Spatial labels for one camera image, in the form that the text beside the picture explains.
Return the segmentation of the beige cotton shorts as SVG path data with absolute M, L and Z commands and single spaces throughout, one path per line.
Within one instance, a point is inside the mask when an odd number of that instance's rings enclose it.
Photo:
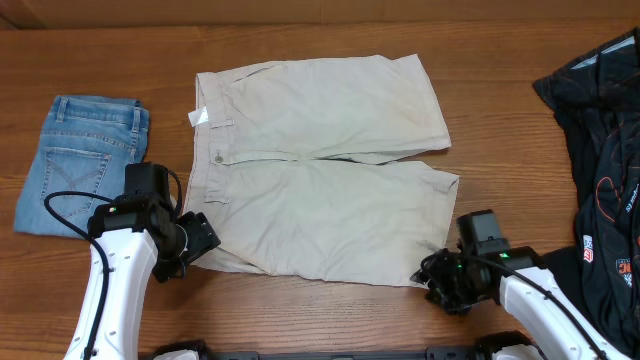
M 459 178 L 419 160 L 449 131 L 417 55 L 201 72 L 186 206 L 224 272 L 408 286 L 448 238 Z

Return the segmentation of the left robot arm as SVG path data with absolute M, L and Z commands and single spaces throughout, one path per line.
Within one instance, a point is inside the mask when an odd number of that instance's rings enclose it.
M 203 213 L 172 203 L 172 175 L 159 164 L 128 165 L 123 194 L 90 217 L 92 265 L 67 359 L 136 359 L 149 279 L 182 278 L 220 245 Z

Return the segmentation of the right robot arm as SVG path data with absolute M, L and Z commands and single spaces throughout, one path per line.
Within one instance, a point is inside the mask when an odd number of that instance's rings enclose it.
M 492 300 L 529 332 L 507 331 L 472 346 L 430 347 L 427 359 L 625 359 L 563 293 L 543 258 L 528 246 L 513 248 L 493 211 L 456 220 L 458 250 L 425 257 L 411 281 L 449 315 L 466 315 Z

